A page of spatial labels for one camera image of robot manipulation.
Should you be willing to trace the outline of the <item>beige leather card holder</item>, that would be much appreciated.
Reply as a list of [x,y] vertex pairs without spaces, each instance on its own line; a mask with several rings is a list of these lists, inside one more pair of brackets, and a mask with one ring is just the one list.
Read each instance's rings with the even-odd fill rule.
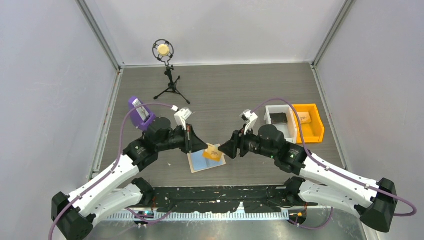
[[225,154],[223,153],[219,162],[206,159],[202,156],[204,150],[187,154],[190,171],[192,174],[217,168],[226,165]]

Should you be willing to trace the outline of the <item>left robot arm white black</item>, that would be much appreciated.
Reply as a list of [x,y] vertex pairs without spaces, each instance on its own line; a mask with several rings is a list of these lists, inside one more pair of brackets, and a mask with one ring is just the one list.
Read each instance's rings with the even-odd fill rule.
[[191,124],[173,129],[168,118],[157,117],[107,169],[73,192],[52,198],[54,226],[67,240],[83,240],[105,217],[134,205],[151,206],[153,187],[135,176],[157,161],[160,152],[179,149],[191,154],[207,148]]

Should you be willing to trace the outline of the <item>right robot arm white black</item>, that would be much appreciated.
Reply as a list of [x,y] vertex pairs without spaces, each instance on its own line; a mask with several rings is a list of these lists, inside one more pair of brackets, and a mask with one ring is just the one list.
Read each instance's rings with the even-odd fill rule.
[[235,130],[219,151],[234,159],[254,153],[274,160],[282,171],[295,176],[287,181],[285,198],[291,205],[317,203],[343,210],[366,226],[388,233],[398,201],[393,181],[368,179],[345,171],[288,142],[274,125],[252,130]]

